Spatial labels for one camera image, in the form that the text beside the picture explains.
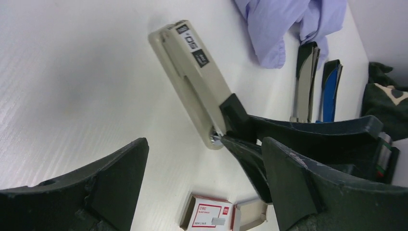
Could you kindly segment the red white staple box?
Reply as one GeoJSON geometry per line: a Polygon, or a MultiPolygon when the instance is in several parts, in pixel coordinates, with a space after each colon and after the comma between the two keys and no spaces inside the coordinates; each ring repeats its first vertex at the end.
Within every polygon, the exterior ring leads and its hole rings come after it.
{"type": "Polygon", "coordinates": [[[184,231],[230,231],[232,215],[230,201],[191,193],[179,227],[184,231]]]}

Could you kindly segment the beige black stapler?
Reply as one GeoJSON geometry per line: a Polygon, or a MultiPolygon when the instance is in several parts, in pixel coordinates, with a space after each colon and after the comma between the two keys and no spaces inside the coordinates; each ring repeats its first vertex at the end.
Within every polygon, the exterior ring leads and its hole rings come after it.
{"type": "Polygon", "coordinates": [[[320,48],[316,42],[301,45],[296,63],[295,108],[291,122],[310,123],[313,112],[314,81],[320,48]]]}
{"type": "Polygon", "coordinates": [[[220,149],[225,135],[256,143],[249,115],[190,21],[168,24],[148,40],[209,149],[220,149]]]}

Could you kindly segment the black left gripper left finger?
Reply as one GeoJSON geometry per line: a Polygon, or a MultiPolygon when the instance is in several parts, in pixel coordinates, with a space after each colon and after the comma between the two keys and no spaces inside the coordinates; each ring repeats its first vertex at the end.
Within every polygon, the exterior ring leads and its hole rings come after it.
{"type": "Polygon", "coordinates": [[[148,141],[139,138],[36,186],[1,190],[1,230],[130,230],[148,153],[148,141]]]}

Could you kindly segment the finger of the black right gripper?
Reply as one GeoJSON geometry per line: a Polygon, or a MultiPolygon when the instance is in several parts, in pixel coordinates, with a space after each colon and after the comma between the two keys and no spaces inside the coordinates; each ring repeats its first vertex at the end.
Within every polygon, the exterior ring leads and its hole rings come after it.
{"type": "Polygon", "coordinates": [[[261,146],[228,135],[223,136],[221,142],[237,159],[259,198],[272,204],[261,146]]]}

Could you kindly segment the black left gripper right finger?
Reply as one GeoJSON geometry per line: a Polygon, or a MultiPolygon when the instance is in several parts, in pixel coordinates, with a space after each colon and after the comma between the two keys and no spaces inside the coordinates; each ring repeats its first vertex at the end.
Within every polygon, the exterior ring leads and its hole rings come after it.
{"type": "Polygon", "coordinates": [[[405,231],[408,190],[358,178],[262,142],[270,195],[281,231],[405,231]]]}

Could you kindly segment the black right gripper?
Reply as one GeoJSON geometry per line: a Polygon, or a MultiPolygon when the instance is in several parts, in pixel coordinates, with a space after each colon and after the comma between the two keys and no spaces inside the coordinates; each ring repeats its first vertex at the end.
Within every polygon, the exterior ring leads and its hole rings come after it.
{"type": "Polygon", "coordinates": [[[330,123],[298,123],[250,116],[257,138],[272,138],[343,173],[391,184],[400,150],[372,116],[330,123]]]}

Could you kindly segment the blue stapler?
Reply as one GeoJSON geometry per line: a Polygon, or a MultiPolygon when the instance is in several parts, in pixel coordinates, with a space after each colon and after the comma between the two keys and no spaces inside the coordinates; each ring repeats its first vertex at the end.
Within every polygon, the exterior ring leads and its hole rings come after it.
{"type": "Polygon", "coordinates": [[[336,98],[343,65],[339,59],[325,63],[322,76],[322,93],[317,123],[333,122],[336,98]]]}

